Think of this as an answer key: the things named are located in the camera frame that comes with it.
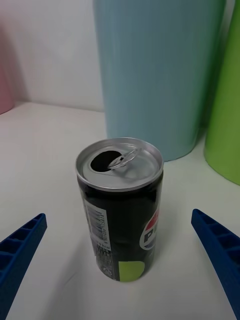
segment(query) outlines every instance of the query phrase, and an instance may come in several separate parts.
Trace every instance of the pepsi logo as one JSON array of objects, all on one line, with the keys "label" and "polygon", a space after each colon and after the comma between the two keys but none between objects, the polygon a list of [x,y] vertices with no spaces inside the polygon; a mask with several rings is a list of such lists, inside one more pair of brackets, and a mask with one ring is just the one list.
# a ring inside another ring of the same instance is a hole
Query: pepsi logo
[{"label": "pepsi logo", "polygon": [[159,209],[146,224],[139,241],[139,245],[144,250],[150,250],[154,247],[156,242],[156,233],[159,221]]}]

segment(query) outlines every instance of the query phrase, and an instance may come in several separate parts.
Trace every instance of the white wall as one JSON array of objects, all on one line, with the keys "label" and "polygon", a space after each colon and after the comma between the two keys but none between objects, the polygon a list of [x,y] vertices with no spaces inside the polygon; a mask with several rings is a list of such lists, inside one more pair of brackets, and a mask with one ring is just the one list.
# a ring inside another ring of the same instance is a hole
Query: white wall
[{"label": "white wall", "polygon": [[92,0],[0,0],[0,37],[18,100],[102,110]]}]

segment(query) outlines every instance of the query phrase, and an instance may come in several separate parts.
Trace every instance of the pepsi can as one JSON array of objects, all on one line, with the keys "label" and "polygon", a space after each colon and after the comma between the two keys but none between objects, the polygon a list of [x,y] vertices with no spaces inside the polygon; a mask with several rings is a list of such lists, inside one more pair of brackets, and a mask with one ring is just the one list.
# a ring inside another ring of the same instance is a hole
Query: pepsi can
[{"label": "pepsi can", "polygon": [[111,279],[134,281],[153,262],[163,166],[157,148],[125,137],[96,142],[76,159],[96,263]]}]

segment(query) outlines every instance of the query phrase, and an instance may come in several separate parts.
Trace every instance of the pink cylinder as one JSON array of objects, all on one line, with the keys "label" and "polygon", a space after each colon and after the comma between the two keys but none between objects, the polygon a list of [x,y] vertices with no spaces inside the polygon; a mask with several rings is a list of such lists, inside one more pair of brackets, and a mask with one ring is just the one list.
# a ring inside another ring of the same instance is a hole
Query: pink cylinder
[{"label": "pink cylinder", "polygon": [[11,110],[14,106],[14,100],[7,83],[3,67],[0,65],[0,115]]}]

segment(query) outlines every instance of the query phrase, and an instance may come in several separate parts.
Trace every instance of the light blue cylinder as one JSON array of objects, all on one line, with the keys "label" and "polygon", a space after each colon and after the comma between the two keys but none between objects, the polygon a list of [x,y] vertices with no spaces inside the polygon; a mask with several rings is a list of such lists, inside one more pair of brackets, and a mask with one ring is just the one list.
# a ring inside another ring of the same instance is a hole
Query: light blue cylinder
[{"label": "light blue cylinder", "polygon": [[225,0],[93,0],[109,138],[196,142]]}]

